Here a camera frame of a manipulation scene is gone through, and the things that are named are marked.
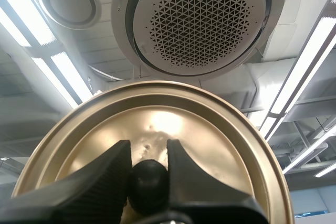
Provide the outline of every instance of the black knob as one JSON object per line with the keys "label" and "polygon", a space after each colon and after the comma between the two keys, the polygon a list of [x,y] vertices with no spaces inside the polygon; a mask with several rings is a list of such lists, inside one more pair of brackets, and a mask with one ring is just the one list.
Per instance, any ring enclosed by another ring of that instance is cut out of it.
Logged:
{"label": "black knob", "polygon": [[151,215],[167,207],[169,176],[159,162],[149,159],[136,164],[128,183],[128,199],[135,211]]}

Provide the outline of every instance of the gold metal lid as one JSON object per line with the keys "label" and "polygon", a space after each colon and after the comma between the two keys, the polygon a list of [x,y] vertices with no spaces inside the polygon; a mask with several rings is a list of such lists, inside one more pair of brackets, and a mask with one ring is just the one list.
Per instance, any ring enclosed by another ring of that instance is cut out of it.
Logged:
{"label": "gold metal lid", "polygon": [[219,97],[166,81],[107,91],[68,114],[33,152],[13,196],[64,178],[119,140],[131,141],[133,165],[155,159],[167,167],[174,138],[204,171],[255,196],[270,223],[294,223],[285,178],[255,127]]}

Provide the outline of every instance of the ceiling air conditioner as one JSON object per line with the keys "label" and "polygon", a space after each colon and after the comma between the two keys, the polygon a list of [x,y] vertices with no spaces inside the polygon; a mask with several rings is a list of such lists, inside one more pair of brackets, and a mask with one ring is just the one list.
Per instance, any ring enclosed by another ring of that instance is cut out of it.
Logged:
{"label": "ceiling air conditioner", "polygon": [[163,78],[209,79],[260,48],[284,0],[112,0],[112,26],[125,56]]}

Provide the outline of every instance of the ceiling light fixture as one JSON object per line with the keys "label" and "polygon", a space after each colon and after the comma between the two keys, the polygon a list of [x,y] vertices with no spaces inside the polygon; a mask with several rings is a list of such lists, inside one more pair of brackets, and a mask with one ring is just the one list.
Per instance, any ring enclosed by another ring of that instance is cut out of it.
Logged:
{"label": "ceiling light fixture", "polygon": [[[316,54],[322,47],[323,43],[325,42],[326,38],[329,36],[331,30],[336,24],[336,18],[330,17],[322,17],[319,21],[315,31],[311,35],[307,45],[305,46],[300,58],[296,62],[295,66],[292,69],[285,85],[282,87],[281,92],[274,103],[271,112],[280,114],[283,108],[285,107],[287,101],[289,100],[290,96],[293,94],[295,88],[298,86],[299,82],[301,81],[303,75],[306,73],[307,69],[309,68],[310,64],[313,62]],[[321,66],[327,55],[330,53],[333,45],[330,43],[330,50],[326,50],[322,57],[318,60],[316,65],[314,66],[313,70],[307,76],[304,84],[301,86],[299,92],[296,95],[296,98],[293,99],[293,103],[291,106],[287,107],[286,112],[288,112],[294,105],[294,103],[298,100],[299,96],[303,92],[303,90],[308,85],[311,78],[314,76],[318,68]]]}
{"label": "ceiling light fixture", "polygon": [[60,83],[45,61],[41,58],[32,58],[35,64],[39,67],[39,69],[44,73],[44,75],[51,81],[51,83],[55,86],[55,88],[60,92],[60,94],[64,97],[64,99],[70,104],[72,108],[78,107],[78,104],[74,101],[69,92],[64,88],[64,86]]}
{"label": "ceiling light fixture", "polygon": [[17,29],[11,19],[5,14],[5,12],[0,8],[0,23],[5,27],[9,34],[19,43],[22,47],[31,47],[29,42],[26,40],[25,36]]}
{"label": "ceiling light fixture", "polygon": [[334,163],[331,166],[328,166],[326,169],[320,171],[319,173],[317,173],[315,175],[315,177],[320,178],[320,177],[324,176],[325,174],[332,172],[335,169],[336,169],[336,163]]}
{"label": "ceiling light fixture", "polygon": [[262,136],[268,141],[336,43],[336,10],[328,0],[300,57],[287,75],[264,123]]}
{"label": "ceiling light fixture", "polygon": [[285,174],[293,167],[295,167],[300,161],[302,161],[305,157],[307,157],[312,151],[314,151],[320,144],[322,144],[327,138],[331,137],[336,132],[336,125],[333,126],[330,130],[325,132],[323,136],[321,136],[317,141],[315,141],[309,148],[303,150],[301,154],[295,158],[292,163],[290,163],[282,173]]}
{"label": "ceiling light fixture", "polygon": [[72,64],[68,55],[65,52],[61,52],[60,54],[52,56],[51,59],[61,71],[65,79],[67,79],[68,83],[72,86],[73,90],[82,102],[90,100],[93,95],[78,73],[77,69],[74,67],[74,64]]}
{"label": "ceiling light fixture", "polygon": [[56,40],[32,0],[7,1],[41,45]]}

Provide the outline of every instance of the circular air conditioner vent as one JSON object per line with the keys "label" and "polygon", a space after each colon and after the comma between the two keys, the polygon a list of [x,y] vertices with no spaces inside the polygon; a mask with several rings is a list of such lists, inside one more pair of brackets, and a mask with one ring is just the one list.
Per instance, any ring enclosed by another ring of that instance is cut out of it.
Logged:
{"label": "circular air conditioner vent", "polygon": [[101,17],[99,0],[39,0],[46,13],[70,29],[87,29]]}
{"label": "circular air conditioner vent", "polygon": [[113,0],[125,56],[166,77],[207,79],[246,61],[274,29],[284,0]]}

